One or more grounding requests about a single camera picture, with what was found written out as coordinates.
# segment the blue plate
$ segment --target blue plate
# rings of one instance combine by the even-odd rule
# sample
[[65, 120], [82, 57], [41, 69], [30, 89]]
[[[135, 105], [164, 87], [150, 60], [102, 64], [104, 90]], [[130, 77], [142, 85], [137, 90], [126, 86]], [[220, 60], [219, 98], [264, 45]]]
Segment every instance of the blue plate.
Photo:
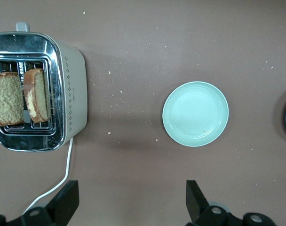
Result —
[[177, 143], [198, 147], [221, 135], [229, 118], [229, 107], [222, 92], [202, 81], [181, 85], [167, 98], [163, 124]]

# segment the toaster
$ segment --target toaster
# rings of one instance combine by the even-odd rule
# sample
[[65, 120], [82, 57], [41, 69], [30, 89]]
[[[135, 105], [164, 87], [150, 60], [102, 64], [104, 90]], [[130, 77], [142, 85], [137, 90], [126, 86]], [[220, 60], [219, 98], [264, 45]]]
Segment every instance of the toaster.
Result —
[[0, 126], [0, 143], [14, 151], [43, 152], [61, 147], [87, 123], [87, 78], [82, 54], [51, 37], [30, 32], [25, 22], [16, 32], [0, 32], [0, 73], [42, 68], [51, 118], [34, 123], [24, 99], [24, 123]]

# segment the screw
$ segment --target screw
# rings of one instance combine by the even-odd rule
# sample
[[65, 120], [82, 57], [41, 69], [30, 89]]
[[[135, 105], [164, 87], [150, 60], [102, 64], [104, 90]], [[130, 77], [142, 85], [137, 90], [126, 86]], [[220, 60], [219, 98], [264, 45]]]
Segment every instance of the screw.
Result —
[[261, 223], [262, 222], [260, 216], [255, 215], [255, 214], [251, 215], [251, 220], [256, 222], [256, 223]]
[[221, 214], [222, 213], [221, 209], [218, 208], [218, 207], [213, 207], [212, 208], [212, 212], [215, 213], [215, 214]]

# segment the turquoise plate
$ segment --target turquoise plate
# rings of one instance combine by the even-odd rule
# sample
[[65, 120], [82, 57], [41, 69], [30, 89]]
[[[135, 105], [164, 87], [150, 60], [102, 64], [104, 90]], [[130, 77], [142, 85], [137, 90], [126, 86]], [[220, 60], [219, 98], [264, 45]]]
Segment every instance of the turquoise plate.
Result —
[[163, 109], [163, 123], [169, 136], [189, 147], [214, 141], [223, 132], [228, 118], [228, 102], [222, 92], [202, 81], [175, 89]]

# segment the bread slice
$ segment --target bread slice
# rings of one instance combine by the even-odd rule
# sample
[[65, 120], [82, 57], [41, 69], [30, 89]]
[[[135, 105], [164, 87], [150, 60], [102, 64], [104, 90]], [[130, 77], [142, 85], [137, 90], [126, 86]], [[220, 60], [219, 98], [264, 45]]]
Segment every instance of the bread slice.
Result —
[[18, 73], [0, 74], [0, 126], [23, 123], [23, 92]]
[[35, 123], [48, 121], [51, 117], [50, 97], [46, 95], [47, 84], [43, 69], [31, 69], [24, 74], [24, 96], [30, 118]]

